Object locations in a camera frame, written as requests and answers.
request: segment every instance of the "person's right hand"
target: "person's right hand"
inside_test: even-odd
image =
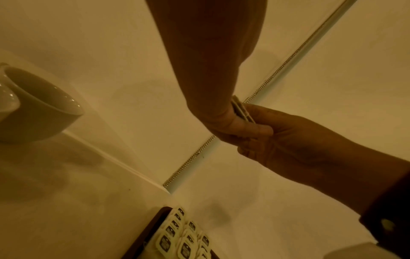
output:
[[[274,135],[259,139],[263,152],[241,145],[238,152],[290,180],[311,186],[323,166],[339,163],[355,148],[352,141],[303,117],[256,105],[246,108],[256,123],[271,126]]]

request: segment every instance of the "finger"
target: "finger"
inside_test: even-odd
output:
[[[254,139],[244,139],[227,134],[218,134],[217,136],[221,141],[229,144],[244,148],[246,150],[263,153],[265,151],[265,145],[263,142]]]
[[[242,149],[241,147],[238,147],[237,150],[238,150],[239,154],[241,154],[241,155],[243,155],[243,156],[245,156],[249,159],[252,159],[252,160],[256,161],[256,153],[255,152],[250,151],[250,150]]]
[[[273,127],[273,130],[280,129],[287,116],[290,116],[287,113],[258,105],[245,104],[245,108],[256,123],[270,125]]]
[[[271,126],[247,122],[236,116],[226,127],[225,133],[248,138],[271,137],[273,129]]]

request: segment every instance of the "white cup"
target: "white cup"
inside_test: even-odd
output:
[[[19,68],[0,64],[0,90],[9,88],[20,101],[0,122],[0,141],[26,143],[51,137],[84,114],[66,92]]]

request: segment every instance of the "cup rim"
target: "cup rim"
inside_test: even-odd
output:
[[[54,106],[54,105],[48,104],[48,103],[46,103],[45,101],[41,100],[40,98],[36,97],[35,95],[32,95],[31,93],[27,92],[27,91],[24,90],[23,88],[19,87],[19,86],[13,81],[13,79],[11,79],[11,78],[9,77],[9,75],[7,75],[6,70],[9,69],[9,68],[17,69],[17,70],[19,70],[19,71],[21,71],[21,72],[27,73],[27,74],[29,74],[30,76],[35,77],[36,79],[39,79],[40,81],[45,81],[46,83],[52,85],[57,91],[59,91],[60,93],[66,95],[67,97],[69,97],[69,98],[71,98],[72,100],[74,100],[75,103],[77,103],[77,105],[78,105],[78,108],[77,108],[77,109],[78,109],[78,112],[66,111],[66,110],[60,109],[60,108],[58,108],[58,107],[56,107],[56,106]],[[4,72],[5,76],[7,77],[7,79],[13,84],[13,86],[16,87],[19,91],[24,92],[24,93],[25,93],[27,96],[29,96],[30,98],[33,98],[33,99],[35,99],[36,101],[38,101],[38,102],[44,104],[45,106],[50,107],[50,108],[52,108],[52,109],[54,109],[54,110],[56,110],[56,111],[59,111],[59,112],[65,113],[65,114],[75,115],[75,116],[81,116],[81,115],[84,114],[84,109],[82,108],[82,106],[81,106],[71,95],[69,95],[67,92],[63,91],[61,88],[59,88],[59,87],[56,86],[55,84],[49,82],[48,80],[46,80],[46,79],[44,79],[44,78],[42,78],[42,77],[40,77],[40,76],[37,76],[37,75],[35,75],[35,74],[33,74],[33,73],[29,72],[29,71],[26,71],[26,70],[24,70],[24,69],[21,69],[21,68],[18,68],[18,67],[13,67],[13,66],[10,66],[10,65],[3,66],[3,67],[1,67],[1,69],[3,70],[3,72]]]

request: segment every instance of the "white surface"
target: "white surface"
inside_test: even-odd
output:
[[[269,1],[237,95],[245,99],[259,87],[341,2]],[[210,137],[185,107],[144,1],[3,1],[0,23],[0,48],[70,83],[89,102],[92,118],[70,130],[128,166],[164,182]]]
[[[164,189],[65,134],[0,144],[0,258],[121,258],[159,208]]]
[[[260,104],[410,160],[409,28],[408,1],[357,1]],[[372,240],[349,208],[223,143],[174,195],[229,258],[322,258]]]

